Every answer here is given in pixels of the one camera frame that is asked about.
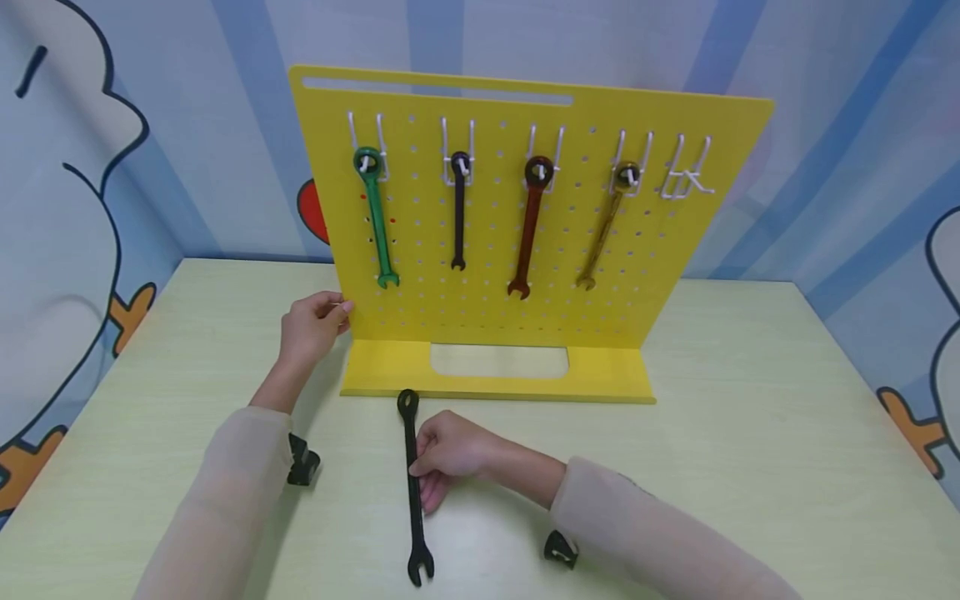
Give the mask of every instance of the cartoon drawing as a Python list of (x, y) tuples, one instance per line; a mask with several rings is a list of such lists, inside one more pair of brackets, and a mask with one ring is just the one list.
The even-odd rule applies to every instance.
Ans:
[(320, 209), (320, 198), (317, 196), (317, 186), (313, 180), (308, 180), (300, 187), (300, 192), (297, 193), (297, 211), (306, 228), (329, 245), (330, 237), (326, 233), (326, 221)]
[(945, 444), (960, 458), (958, 440), (954, 438), (960, 435), (960, 206), (941, 217), (930, 230), (926, 260), (957, 313), (957, 322), (944, 334), (930, 367), (937, 416), (915, 420), (903, 396), (892, 388), (880, 388), (876, 396), (926, 467), (940, 479), (944, 469), (931, 450)]
[(69, 0), (11, 0), (5, 8), (36, 45), (18, 73), (0, 70), (2, 89), (14, 90), (0, 92), (0, 158), (21, 167), (4, 171), (9, 191), (0, 203), (0, 516), (19, 502), (66, 427), (54, 427), (39, 446), (24, 433), (108, 323), (119, 329), (116, 354), (156, 294), (153, 283), (129, 301), (116, 292), (121, 248), (104, 190), (149, 130), (111, 90), (107, 41)]

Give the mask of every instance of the beige sleeve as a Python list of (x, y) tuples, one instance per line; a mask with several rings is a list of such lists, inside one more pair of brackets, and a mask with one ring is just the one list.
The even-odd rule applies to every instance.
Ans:
[(550, 510), (585, 558), (671, 600), (781, 600), (798, 594), (766, 564), (623, 475), (573, 458)]
[(135, 600), (232, 600), (243, 594), (264, 523), (293, 464), (290, 416), (230, 415), (140, 579)]

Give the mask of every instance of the wall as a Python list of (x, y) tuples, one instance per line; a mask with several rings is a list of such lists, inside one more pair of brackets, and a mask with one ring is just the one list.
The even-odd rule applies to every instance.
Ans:
[(960, 1), (81, 4), (150, 124), (116, 173), (191, 256), (329, 260), (297, 62), (774, 98), (687, 275), (796, 281), (960, 503)]
[(182, 257), (116, 168), (148, 127), (95, 26), (25, 6), (0, 6), (0, 527)]

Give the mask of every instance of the red wrench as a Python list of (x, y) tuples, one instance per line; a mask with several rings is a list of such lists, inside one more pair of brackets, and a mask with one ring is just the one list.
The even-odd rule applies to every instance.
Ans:
[(530, 269), (530, 254), (534, 249), (537, 217), (540, 216), (540, 197), (553, 179), (553, 162), (546, 156), (534, 156), (527, 160), (523, 177), (527, 180), (527, 211), (523, 217), (523, 237), (520, 239), (520, 256), (516, 260), (516, 276), (507, 286), (507, 296), (517, 291), (520, 299), (526, 300), (530, 296), (527, 271)]

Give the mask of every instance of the table surface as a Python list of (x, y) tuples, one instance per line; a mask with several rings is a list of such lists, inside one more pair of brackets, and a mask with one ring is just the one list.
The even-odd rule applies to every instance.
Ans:
[[(326, 265), (185, 260), (0, 532), (3, 596), (129, 598), (213, 431), (270, 368), (280, 315), (337, 285)], [(348, 346), (297, 407), (324, 467), (284, 492), (248, 598), (654, 597), (544, 561), (546, 513), (479, 483), (425, 521), (437, 572), (414, 589), (402, 426), (392, 398), (338, 396)], [(425, 399), (420, 421), (450, 408), (620, 470), (806, 598), (960, 597), (960, 516), (793, 284), (681, 281), (643, 353), (653, 406)], [(517, 356), (557, 369), (550, 349), (483, 369)]]

